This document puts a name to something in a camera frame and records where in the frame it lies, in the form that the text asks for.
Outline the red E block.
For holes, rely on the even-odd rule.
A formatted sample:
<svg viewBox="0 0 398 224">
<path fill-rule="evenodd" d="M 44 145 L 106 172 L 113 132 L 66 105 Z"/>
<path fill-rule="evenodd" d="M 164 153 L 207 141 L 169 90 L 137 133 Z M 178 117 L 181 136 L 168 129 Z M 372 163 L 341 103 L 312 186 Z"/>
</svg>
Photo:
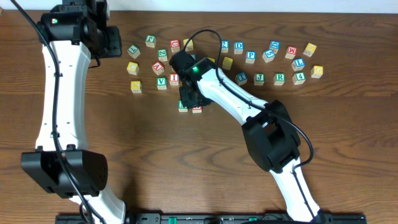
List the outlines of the red E block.
<svg viewBox="0 0 398 224">
<path fill-rule="evenodd" d="M 201 113 L 203 110 L 202 106 L 197 106 L 192 108 L 192 113 Z"/>
</svg>

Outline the green N block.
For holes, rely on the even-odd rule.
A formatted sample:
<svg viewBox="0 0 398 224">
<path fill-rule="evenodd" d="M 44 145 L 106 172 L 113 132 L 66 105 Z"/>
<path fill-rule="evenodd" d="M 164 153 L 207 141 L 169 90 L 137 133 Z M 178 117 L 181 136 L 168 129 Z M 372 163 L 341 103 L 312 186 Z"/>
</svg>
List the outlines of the green N block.
<svg viewBox="0 0 398 224">
<path fill-rule="evenodd" d="M 181 100 L 178 101 L 178 111 L 181 113 L 188 111 L 188 108 L 182 104 Z"/>
</svg>

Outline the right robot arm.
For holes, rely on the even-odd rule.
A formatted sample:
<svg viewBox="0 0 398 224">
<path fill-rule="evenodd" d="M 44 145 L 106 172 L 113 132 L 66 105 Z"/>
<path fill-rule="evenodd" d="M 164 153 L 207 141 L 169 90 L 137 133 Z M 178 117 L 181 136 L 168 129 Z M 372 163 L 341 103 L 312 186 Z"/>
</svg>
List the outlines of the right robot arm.
<svg viewBox="0 0 398 224">
<path fill-rule="evenodd" d="M 325 217 L 303 177 L 300 141 L 308 140 L 278 100 L 268 103 L 232 82 L 216 63 L 196 61 L 181 50 L 171 57 L 177 72 L 181 105 L 192 109 L 214 102 L 241 125 L 248 153 L 264 171 L 270 172 L 285 200 L 287 213 L 297 222 L 321 223 Z"/>
</svg>

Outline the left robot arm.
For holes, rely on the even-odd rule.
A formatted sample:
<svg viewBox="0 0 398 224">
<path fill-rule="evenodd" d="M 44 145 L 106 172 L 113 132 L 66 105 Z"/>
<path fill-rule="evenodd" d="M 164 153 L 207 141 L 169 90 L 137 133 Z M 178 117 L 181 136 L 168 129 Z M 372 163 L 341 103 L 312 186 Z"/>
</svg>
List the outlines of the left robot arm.
<svg viewBox="0 0 398 224">
<path fill-rule="evenodd" d="M 80 207 L 57 223 L 124 223 L 126 204 L 108 185 L 104 155 L 90 151 L 85 131 L 85 87 L 91 62 L 121 56 L 119 29 L 107 24 L 106 1 L 64 0 L 33 22 L 45 62 L 44 110 L 23 171 L 47 193 Z"/>
</svg>

